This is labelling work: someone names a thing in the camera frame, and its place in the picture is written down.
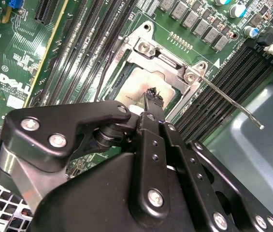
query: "ram slot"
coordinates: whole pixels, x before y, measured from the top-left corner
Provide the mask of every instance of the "ram slot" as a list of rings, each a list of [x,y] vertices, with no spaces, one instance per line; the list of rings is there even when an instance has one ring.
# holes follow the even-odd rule
[[[114,1],[112,4],[109,2],[108,6],[110,6],[103,16],[103,20],[101,22],[101,27],[96,30],[98,37],[90,43],[88,49],[82,54],[82,58],[80,60],[80,65],[77,68],[77,72],[74,75],[73,81],[67,87],[67,91],[64,93],[63,104],[69,103],[73,93],[75,92],[77,85],[79,84],[81,78],[83,77],[84,71],[86,70],[92,56],[97,50],[99,44],[102,42],[103,37],[105,36],[108,28],[112,25],[113,20],[115,20],[115,14],[118,11],[118,8],[121,4],[120,0]]]
[[[80,93],[78,94],[78,98],[76,100],[77,103],[83,101],[85,95],[87,94],[90,86],[94,81],[94,78],[102,68],[103,61],[106,60],[107,57],[109,56],[114,44],[116,43],[124,25],[128,21],[129,16],[134,10],[137,2],[138,2],[137,0],[130,0],[124,5],[120,18],[115,22],[115,24],[111,28],[108,40],[102,46],[101,52],[99,53],[96,59],[97,62],[95,63],[95,66],[91,69],[91,71],[88,74],[89,78],[86,79],[86,83],[83,85]]]
[[[92,40],[94,40],[94,36],[96,35],[96,33],[93,34],[92,39],[89,41],[89,45],[86,46],[84,48],[84,44],[86,42],[86,39],[89,36],[89,33],[92,29],[92,25],[94,25],[97,20],[98,20],[98,16],[99,16],[99,12],[101,11],[101,8],[103,6],[103,1],[100,0],[96,0],[91,8],[90,11],[90,17],[87,19],[87,21],[85,22],[85,27],[81,33],[81,36],[79,38],[79,40],[77,41],[77,46],[76,49],[73,49],[72,55],[70,56],[70,58],[68,59],[67,65],[63,70],[63,73],[61,74],[61,76],[59,77],[59,81],[56,84],[55,90],[56,92],[52,95],[52,97],[49,100],[49,104],[50,105],[54,105],[54,104],[60,104],[60,99],[58,98],[64,88],[64,86],[66,85],[66,83],[73,78],[74,73],[71,72],[71,70],[74,67],[77,67],[78,61],[77,59],[79,58],[79,54],[82,54],[86,51],[86,48],[88,48],[88,46],[90,46]]]
[[[76,13],[76,17],[74,18],[71,29],[68,32],[68,35],[65,39],[65,43],[63,45],[63,48],[60,52],[60,55],[58,59],[56,60],[54,67],[47,79],[47,82],[45,84],[42,96],[41,96],[41,105],[47,105],[49,102],[50,95],[53,94],[50,93],[50,90],[57,79],[58,76],[61,76],[63,69],[66,67],[69,57],[71,56],[73,52],[73,48],[75,47],[78,38],[81,35],[81,32],[83,28],[85,27],[85,23],[79,23],[79,22],[86,22],[86,19],[89,15],[90,9],[86,7],[88,0],[82,0],[78,6],[78,10]]]
[[[213,83],[232,99],[243,103],[271,74],[271,59],[264,57],[262,50],[257,50],[248,41],[219,71]],[[235,110],[232,104],[207,87],[177,120],[176,126],[185,142],[191,139],[204,141]]]

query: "silver metal plate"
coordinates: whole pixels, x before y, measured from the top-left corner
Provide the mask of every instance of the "silver metal plate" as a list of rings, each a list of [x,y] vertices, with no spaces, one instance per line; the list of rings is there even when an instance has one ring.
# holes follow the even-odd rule
[[[30,208],[21,198],[0,185],[0,232],[24,232],[32,217]]]
[[[247,109],[265,129],[259,130],[239,113],[207,147],[273,213],[273,84]]]

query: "mounting hole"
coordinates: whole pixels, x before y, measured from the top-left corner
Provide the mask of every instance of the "mounting hole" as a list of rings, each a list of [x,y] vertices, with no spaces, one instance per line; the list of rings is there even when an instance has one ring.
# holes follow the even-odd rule
[[[236,40],[238,38],[238,34],[237,33],[234,33],[233,35],[232,35],[232,39],[233,40]]]
[[[154,155],[152,156],[152,159],[153,159],[154,161],[158,161],[158,160],[159,160],[159,156],[157,156],[156,154],[154,154]]]
[[[203,180],[203,176],[198,173],[198,179]]]
[[[118,110],[119,110],[120,112],[123,112],[123,113],[126,113],[126,112],[127,112],[127,110],[125,109],[125,107],[122,106],[122,105],[119,105],[117,108],[118,108]]]
[[[199,65],[200,70],[204,70],[206,68],[206,65],[204,63],[201,63]]]
[[[144,25],[144,29],[145,29],[146,31],[150,31],[151,26],[150,26],[149,24],[145,24],[145,25]]]

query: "blue connector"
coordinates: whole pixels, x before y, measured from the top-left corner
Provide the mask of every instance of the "blue connector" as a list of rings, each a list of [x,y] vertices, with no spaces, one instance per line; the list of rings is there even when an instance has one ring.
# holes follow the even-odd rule
[[[21,8],[24,4],[24,0],[11,0],[9,6],[13,9]]]

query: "gray metal surface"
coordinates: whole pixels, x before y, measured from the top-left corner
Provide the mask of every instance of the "gray metal surface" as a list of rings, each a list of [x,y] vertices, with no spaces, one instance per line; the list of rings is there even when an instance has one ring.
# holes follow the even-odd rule
[[[24,232],[32,217],[26,202],[0,185],[0,232]]]
[[[247,108],[264,130],[240,113],[207,147],[273,213],[273,84]]]
[[[65,168],[56,173],[43,172],[11,153],[4,143],[0,148],[0,167],[11,176],[33,213],[46,194],[67,181]]]

